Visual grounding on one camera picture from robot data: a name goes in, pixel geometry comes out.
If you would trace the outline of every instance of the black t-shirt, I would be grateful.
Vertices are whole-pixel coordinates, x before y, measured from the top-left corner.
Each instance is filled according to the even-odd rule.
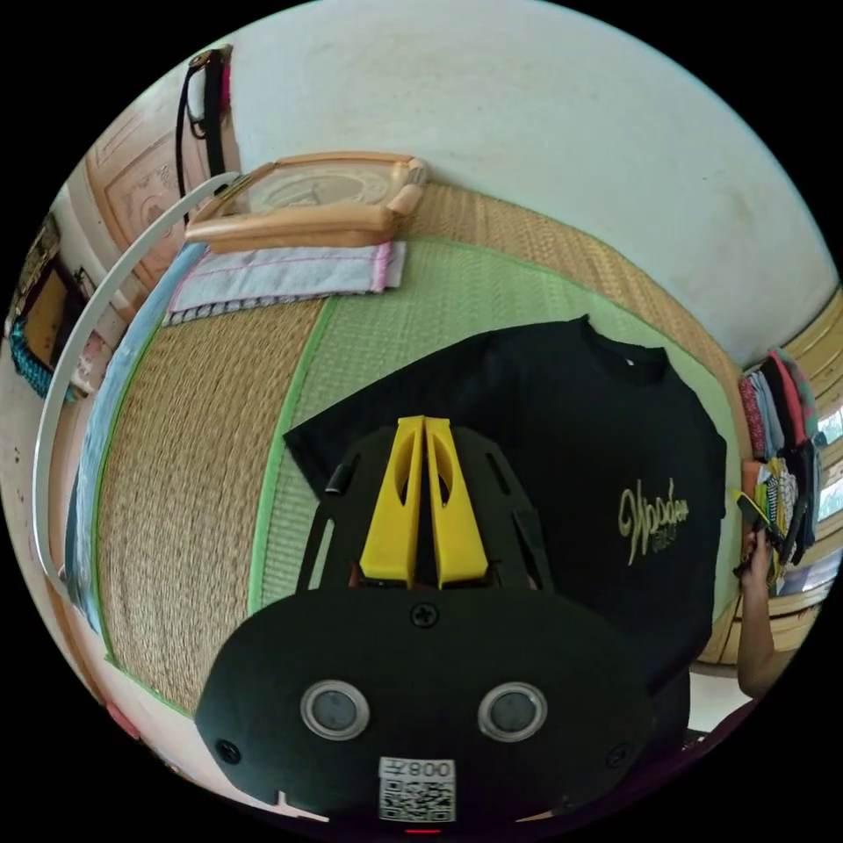
[[[553,585],[630,642],[651,690],[706,645],[726,445],[664,349],[613,342],[588,317],[437,351],[291,430],[322,494],[359,437],[448,418],[500,445],[542,523]]]

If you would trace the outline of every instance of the blue cloth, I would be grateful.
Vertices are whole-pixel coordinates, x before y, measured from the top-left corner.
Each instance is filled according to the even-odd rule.
[[[767,405],[766,422],[770,426],[770,439],[773,442],[774,453],[778,453],[784,447],[782,423],[779,421],[779,413],[775,408],[775,399],[773,398],[773,393],[770,391],[770,384],[762,372],[756,372],[756,375],[758,377],[758,387],[764,396],[764,403]]]
[[[770,435],[770,410],[767,406],[767,399],[764,395],[764,391],[761,389],[758,372],[754,371],[749,376],[749,379],[750,383],[753,385],[753,390],[755,392],[755,403],[758,404],[758,410],[761,416],[761,427],[762,432],[764,433],[764,453],[761,455],[761,458],[766,462],[775,454],[775,447],[773,446],[773,437]]]
[[[129,325],[108,366],[103,385],[90,411],[82,443],[79,472],[76,475],[76,519],[73,528],[76,532],[75,552],[72,558],[65,561],[65,573],[68,577],[71,600],[83,612],[90,627],[99,636],[102,636],[103,632],[91,577],[90,537],[99,471],[105,456],[112,419],[118,411],[137,356],[158,327],[178,283],[197,263],[206,248],[204,243],[189,243],[179,251],[164,277]]]

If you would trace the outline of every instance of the screw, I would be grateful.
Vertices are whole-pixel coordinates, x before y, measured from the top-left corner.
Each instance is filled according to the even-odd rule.
[[[413,626],[428,630],[439,620],[439,610],[432,603],[419,603],[418,606],[413,606],[413,611],[410,612],[410,620],[413,622]]]
[[[227,764],[240,763],[240,750],[230,740],[218,740],[217,753]]]
[[[629,744],[620,744],[619,746],[616,746],[606,756],[606,766],[613,770],[621,767],[630,757],[631,749],[632,748]]]

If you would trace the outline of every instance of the human hand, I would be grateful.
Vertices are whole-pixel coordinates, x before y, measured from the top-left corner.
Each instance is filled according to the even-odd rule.
[[[744,594],[751,596],[766,597],[767,575],[770,570],[770,543],[767,539],[767,532],[759,530],[757,534],[750,533],[750,546],[753,546],[749,566],[740,576],[740,585]]]

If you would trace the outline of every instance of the yellow plastic bracket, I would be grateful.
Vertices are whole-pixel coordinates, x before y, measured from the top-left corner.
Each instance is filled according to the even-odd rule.
[[[384,481],[360,558],[364,577],[413,585],[422,497],[424,416],[398,420]]]
[[[459,466],[450,421],[425,418],[424,431],[428,446],[430,510],[439,587],[453,582],[479,580],[486,575],[488,562]],[[446,502],[442,499],[440,477],[448,489]]]

